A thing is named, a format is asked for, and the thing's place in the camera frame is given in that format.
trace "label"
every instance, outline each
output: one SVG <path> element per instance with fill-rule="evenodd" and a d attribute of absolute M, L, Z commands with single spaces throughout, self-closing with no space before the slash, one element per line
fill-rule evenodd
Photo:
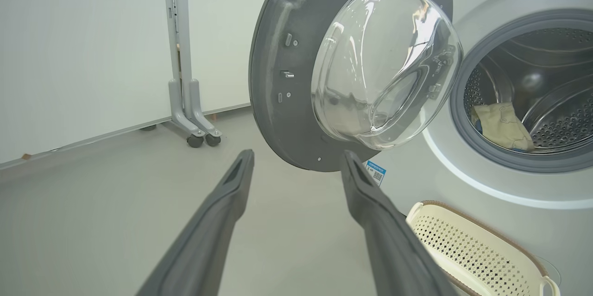
<path fill-rule="evenodd" d="M 371 178 L 375 181 L 375 184 L 377 184 L 377 186 L 381 186 L 381 182 L 385 177 L 385 169 L 371 161 L 368 161 L 366 162 L 366 171 L 371 174 Z"/>

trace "laundry basket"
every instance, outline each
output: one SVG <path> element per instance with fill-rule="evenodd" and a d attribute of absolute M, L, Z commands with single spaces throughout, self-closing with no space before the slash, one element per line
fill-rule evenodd
<path fill-rule="evenodd" d="M 470 296 L 542 296 L 546 269 L 524 249 L 444 203 L 414 205 L 406 222 L 436 263 Z"/>

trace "metal stand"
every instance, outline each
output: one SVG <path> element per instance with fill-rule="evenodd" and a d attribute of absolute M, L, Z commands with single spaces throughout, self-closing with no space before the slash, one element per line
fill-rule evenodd
<path fill-rule="evenodd" d="M 172 121 L 190 133 L 187 143 L 192 148 L 201 146 L 204 136 L 209 146 L 216 146 L 221 141 L 222 132 L 203 115 L 200 104 L 200 84 L 197 79 L 191 78 L 187 0 L 165 1 L 169 14 L 169 43 L 173 62 L 173 79 L 169 82 Z"/>

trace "washing machine door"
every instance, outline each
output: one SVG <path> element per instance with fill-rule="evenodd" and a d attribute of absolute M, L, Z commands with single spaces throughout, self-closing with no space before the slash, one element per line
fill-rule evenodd
<path fill-rule="evenodd" d="M 265 0 L 252 41 L 254 116 L 284 161 L 336 171 L 411 140 L 461 63 L 453 0 Z"/>

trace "washing machine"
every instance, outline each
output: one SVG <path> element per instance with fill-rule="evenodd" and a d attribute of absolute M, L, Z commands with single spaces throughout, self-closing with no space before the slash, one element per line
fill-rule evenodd
<path fill-rule="evenodd" d="M 593 0 L 265 0 L 249 88 L 269 146 L 302 169 L 356 153 L 396 207 L 437 200 L 591 293 Z M 510 103 L 529 150 L 487 139 Z"/>

